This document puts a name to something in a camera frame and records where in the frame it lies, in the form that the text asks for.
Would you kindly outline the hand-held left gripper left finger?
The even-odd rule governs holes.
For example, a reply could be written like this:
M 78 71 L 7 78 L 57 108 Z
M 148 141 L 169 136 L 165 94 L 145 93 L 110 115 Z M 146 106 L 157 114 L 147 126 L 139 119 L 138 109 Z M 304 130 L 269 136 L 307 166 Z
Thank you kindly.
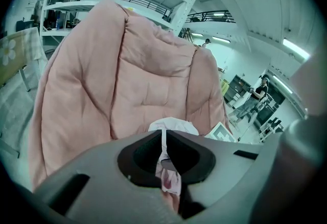
M 144 138 L 124 147 L 118 155 L 120 172 L 134 185 L 160 188 L 156 176 L 158 159 L 162 152 L 162 131 L 156 130 Z

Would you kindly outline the pink cloth garment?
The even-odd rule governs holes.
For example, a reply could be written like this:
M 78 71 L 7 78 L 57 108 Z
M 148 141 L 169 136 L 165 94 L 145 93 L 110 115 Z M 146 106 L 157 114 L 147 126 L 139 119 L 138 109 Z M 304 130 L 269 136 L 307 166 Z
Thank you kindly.
M 161 194 L 169 207 L 178 213 L 181 195 L 181 175 L 176 170 L 167 153 L 166 131 L 177 130 L 198 135 L 198 130 L 189 121 L 166 117 L 154 121 L 149 131 L 161 130 L 161 154 L 157 161 L 155 176 L 161 180 Z

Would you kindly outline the black balcony railing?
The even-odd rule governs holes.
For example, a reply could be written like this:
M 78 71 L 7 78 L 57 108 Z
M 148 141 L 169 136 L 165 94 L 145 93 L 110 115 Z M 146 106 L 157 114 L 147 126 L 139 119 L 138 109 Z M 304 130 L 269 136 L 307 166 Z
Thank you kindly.
M 121 0 L 129 3 L 134 3 L 136 5 L 154 10 L 155 12 L 161 14 L 162 16 L 168 17 L 168 8 L 157 3 L 153 3 L 149 0 Z M 217 22 L 230 22 L 236 23 L 231 13 L 227 10 L 217 10 L 217 11 L 206 11 L 199 13 L 191 13 L 186 19 L 186 23 L 189 22 L 205 22 L 205 21 L 217 21 Z

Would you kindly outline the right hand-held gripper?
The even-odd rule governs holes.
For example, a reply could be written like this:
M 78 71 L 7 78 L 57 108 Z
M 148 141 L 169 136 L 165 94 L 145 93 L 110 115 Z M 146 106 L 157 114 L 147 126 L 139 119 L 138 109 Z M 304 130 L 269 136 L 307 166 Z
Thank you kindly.
M 225 142 L 237 141 L 222 122 L 219 122 L 215 127 L 213 127 L 213 129 L 205 135 L 205 138 Z

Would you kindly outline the pink cushioned floor chair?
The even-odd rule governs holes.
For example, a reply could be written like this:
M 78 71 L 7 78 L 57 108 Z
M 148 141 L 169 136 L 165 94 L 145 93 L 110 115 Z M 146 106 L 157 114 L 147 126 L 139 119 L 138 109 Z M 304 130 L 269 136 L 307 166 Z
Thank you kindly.
M 166 117 L 202 136 L 228 126 L 215 57 L 112 0 L 99 2 L 39 81 L 28 136 L 32 188 L 82 152 Z

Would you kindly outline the table with flower checked cloth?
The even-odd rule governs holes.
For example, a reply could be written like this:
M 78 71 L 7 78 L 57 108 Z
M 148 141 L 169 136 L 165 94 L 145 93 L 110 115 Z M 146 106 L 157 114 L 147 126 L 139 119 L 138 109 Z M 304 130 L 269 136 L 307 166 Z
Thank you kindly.
M 19 73 L 26 91 L 30 91 L 23 67 L 32 64 L 40 79 L 48 62 L 36 27 L 15 32 L 0 39 L 0 87 Z

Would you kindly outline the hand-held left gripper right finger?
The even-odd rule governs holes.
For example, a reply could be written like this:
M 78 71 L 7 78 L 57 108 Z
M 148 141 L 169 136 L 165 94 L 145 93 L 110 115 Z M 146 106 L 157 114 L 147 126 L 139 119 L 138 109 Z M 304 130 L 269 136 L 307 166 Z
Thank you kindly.
M 203 137 L 181 131 L 166 131 L 168 156 L 185 184 L 203 182 L 216 165 L 216 156 L 202 145 Z

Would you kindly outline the ceiling tube light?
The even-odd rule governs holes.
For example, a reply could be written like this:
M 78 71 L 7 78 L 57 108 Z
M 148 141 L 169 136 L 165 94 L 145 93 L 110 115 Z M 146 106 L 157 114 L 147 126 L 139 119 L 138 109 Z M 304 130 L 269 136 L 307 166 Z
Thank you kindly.
M 297 53 L 303 59 L 307 60 L 310 58 L 310 54 L 303 50 L 301 47 L 297 46 L 293 42 L 289 41 L 288 39 L 283 39 L 283 45 L 292 50 L 293 52 Z

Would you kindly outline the cabinet with dark shelves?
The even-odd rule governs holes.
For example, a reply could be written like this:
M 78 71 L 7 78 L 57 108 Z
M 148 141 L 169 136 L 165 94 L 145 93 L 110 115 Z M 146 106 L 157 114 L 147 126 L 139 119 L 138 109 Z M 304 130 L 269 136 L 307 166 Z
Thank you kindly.
M 224 94 L 226 104 L 231 108 L 236 108 L 242 101 L 246 101 L 249 94 L 248 89 L 251 87 L 243 78 L 235 75 L 228 83 L 228 89 Z

